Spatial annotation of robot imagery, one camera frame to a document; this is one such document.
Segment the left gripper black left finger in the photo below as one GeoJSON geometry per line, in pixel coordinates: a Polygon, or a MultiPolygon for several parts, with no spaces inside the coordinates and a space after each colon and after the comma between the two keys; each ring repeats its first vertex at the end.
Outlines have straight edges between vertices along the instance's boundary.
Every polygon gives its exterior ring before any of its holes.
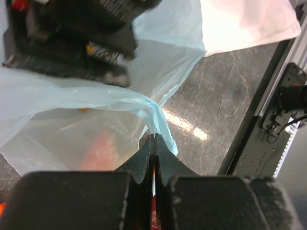
{"type": "Polygon", "coordinates": [[[148,230],[153,136],[114,171],[31,172],[4,208],[7,230],[148,230]]]}

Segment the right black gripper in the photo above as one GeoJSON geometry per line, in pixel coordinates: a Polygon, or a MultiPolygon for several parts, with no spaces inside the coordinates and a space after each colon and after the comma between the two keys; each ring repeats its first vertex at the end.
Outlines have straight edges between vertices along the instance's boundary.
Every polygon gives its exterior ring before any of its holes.
{"type": "Polygon", "coordinates": [[[157,0],[6,0],[3,66],[130,86],[119,56],[135,59],[132,27],[157,0]]]}

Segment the light blue plastic bag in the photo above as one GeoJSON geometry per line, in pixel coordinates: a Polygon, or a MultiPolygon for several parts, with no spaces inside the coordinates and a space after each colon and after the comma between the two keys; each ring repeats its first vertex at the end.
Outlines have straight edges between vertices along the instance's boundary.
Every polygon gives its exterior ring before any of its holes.
{"type": "Polygon", "coordinates": [[[136,58],[127,89],[0,69],[0,152],[21,175],[38,170],[78,170],[108,140],[114,169],[139,148],[142,135],[161,134],[178,153],[164,103],[179,89],[205,48],[201,3],[165,0],[134,22],[136,58]]]}

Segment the fake red mango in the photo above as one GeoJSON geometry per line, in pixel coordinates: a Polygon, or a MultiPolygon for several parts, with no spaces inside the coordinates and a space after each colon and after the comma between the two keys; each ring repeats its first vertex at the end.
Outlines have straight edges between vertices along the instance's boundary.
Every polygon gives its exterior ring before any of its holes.
{"type": "Polygon", "coordinates": [[[118,151],[110,137],[106,135],[96,139],[82,159],[81,171],[113,171],[118,167],[118,151]]]}

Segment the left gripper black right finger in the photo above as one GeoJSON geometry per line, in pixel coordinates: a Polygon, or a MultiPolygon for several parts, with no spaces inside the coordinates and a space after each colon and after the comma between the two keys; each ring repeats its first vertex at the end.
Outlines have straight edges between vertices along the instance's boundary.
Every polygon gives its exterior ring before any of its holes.
{"type": "Polygon", "coordinates": [[[200,176],[154,138],[156,216],[164,230],[301,230],[292,201],[270,177],[200,176]]]}

